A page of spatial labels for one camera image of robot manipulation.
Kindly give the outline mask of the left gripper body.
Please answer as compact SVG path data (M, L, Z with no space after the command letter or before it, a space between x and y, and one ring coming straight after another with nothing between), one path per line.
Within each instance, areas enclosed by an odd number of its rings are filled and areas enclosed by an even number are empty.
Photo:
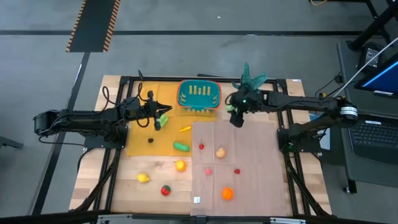
M154 101L154 94L152 90L147 92L147 99L145 100L144 103L144 111L147 123L143 126L143 128L146 128L149 125L149 118L153 118L155 130L159 131L161 129L159 121L160 115L159 112L157 111L157 102Z

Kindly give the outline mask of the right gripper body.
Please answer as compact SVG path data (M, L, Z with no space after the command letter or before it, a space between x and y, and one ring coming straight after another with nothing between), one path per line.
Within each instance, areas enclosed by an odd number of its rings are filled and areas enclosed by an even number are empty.
M235 127L241 128L244 123L243 114L247 113L251 106L248 100L248 93L245 91L233 93L229 99L229 105L231 107L229 122Z

